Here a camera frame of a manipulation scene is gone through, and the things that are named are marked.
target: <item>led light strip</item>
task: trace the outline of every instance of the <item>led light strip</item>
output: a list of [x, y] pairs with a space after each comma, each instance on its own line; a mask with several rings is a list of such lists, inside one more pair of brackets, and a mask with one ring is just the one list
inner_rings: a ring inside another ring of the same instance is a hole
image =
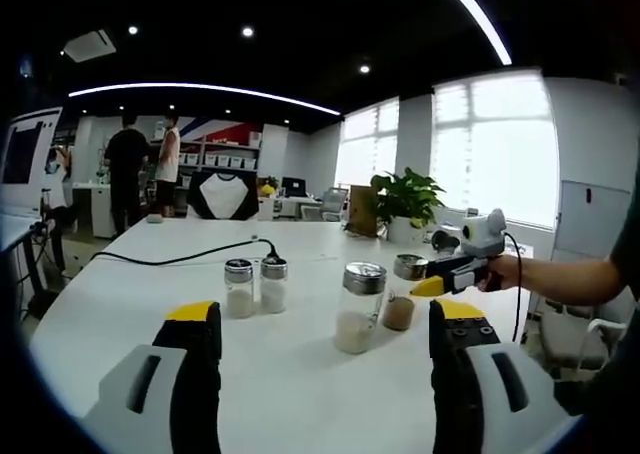
[[326, 107], [316, 106], [315, 104], [298, 101], [296, 99], [291, 99], [288, 97], [274, 96], [273, 94], [267, 94], [266, 92], [251, 91], [249, 89], [238, 89], [237, 87], [213, 86], [210, 84], [191, 84], [189, 82], [138, 82], [135, 84], [114, 84], [111, 86], [93, 87], [91, 89], [84, 89], [82, 91], [70, 92], [69, 97], [84, 96], [86, 94], [94, 94], [96, 92], [115, 91], [118, 89], [135, 89], [145, 87], [181, 87], [188, 89], [208, 89], [210, 91], [224, 91], [233, 92], [236, 94], [248, 94], [250, 96], [265, 97], [267, 99], [273, 99], [274, 101], [288, 102], [289, 104], [308, 107], [309, 109], [326, 112], [327, 114], [333, 114], [334, 116], [340, 115], [338, 111], [327, 109]]
[[484, 35], [487, 36], [487, 39], [493, 46], [493, 49], [496, 51], [496, 54], [500, 58], [503, 66], [511, 65], [511, 56], [507, 52], [507, 48], [504, 47], [502, 43], [502, 39], [496, 32], [495, 27], [491, 24], [491, 21], [484, 13], [480, 5], [476, 2], [476, 0], [459, 0], [465, 9], [471, 14], [471, 17], [475, 19], [475, 21], [480, 26], [480, 29], [484, 32]]

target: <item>person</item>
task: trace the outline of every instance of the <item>person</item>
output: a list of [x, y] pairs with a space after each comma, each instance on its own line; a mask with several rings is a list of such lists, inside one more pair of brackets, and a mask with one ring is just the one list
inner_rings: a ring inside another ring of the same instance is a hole
[[165, 120], [166, 129], [156, 169], [156, 203], [163, 217], [173, 217], [174, 191], [180, 157], [180, 131], [176, 127], [178, 116], [174, 112], [168, 113]]
[[66, 270], [62, 231], [73, 224], [77, 217], [75, 206], [67, 206], [62, 187], [62, 182], [69, 174], [70, 166], [70, 152], [62, 148], [49, 150], [42, 189], [42, 214], [44, 220], [50, 223], [49, 238], [53, 260], [61, 274]]
[[[627, 219], [608, 259], [572, 263], [522, 259], [522, 287], [567, 305], [598, 305], [629, 287], [635, 300], [640, 296], [640, 170]], [[502, 276], [501, 289], [518, 285], [518, 259], [503, 255], [489, 261], [490, 271]], [[478, 285], [484, 290], [492, 274]], [[606, 442], [611, 436], [631, 435], [623, 425], [633, 416], [640, 382], [640, 307], [636, 303], [631, 322], [611, 360], [588, 383], [580, 386], [576, 403], [585, 413], [581, 435]]]
[[124, 114], [122, 130], [111, 138], [104, 154], [104, 164], [111, 176], [111, 214], [116, 233], [125, 231], [140, 220], [140, 186], [138, 173], [148, 162], [149, 145], [134, 128], [137, 116]]

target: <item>spice jar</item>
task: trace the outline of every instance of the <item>spice jar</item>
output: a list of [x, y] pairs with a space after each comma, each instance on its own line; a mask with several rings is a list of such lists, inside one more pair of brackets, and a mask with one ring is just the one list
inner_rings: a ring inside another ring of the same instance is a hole
[[387, 271], [378, 264], [357, 261], [345, 266], [334, 337], [334, 345], [341, 351], [360, 354], [369, 349], [386, 280]]
[[253, 266], [246, 259], [231, 259], [224, 265], [227, 311], [242, 319], [253, 314]]
[[262, 309], [270, 314], [285, 310], [287, 294], [287, 261], [279, 257], [266, 257], [260, 263], [260, 301]]
[[394, 331], [406, 331], [411, 326], [415, 304], [409, 292], [416, 282], [424, 279], [428, 261], [414, 254], [400, 254], [393, 264], [394, 277], [390, 281], [389, 302], [382, 316], [382, 324]]

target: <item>hand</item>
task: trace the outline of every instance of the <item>hand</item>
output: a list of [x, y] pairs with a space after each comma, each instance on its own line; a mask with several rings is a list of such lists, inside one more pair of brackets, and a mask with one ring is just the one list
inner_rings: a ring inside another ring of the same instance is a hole
[[503, 255], [489, 261], [489, 276], [478, 283], [478, 289], [485, 291], [493, 274], [502, 276], [501, 289], [510, 289], [518, 285], [518, 258]]

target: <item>metal jar lid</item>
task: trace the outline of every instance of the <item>metal jar lid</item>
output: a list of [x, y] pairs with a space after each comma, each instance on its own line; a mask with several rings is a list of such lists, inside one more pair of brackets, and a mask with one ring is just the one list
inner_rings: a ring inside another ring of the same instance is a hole
[[246, 259], [229, 259], [224, 265], [225, 280], [234, 284], [253, 279], [253, 266]]
[[287, 261], [279, 257], [265, 257], [260, 263], [260, 274], [267, 279], [285, 279]]
[[344, 267], [342, 285], [358, 295], [379, 294], [384, 291], [387, 270], [372, 262], [350, 262]]
[[428, 263], [424, 257], [415, 254], [400, 254], [393, 263], [393, 273], [400, 279], [420, 281], [424, 279]]

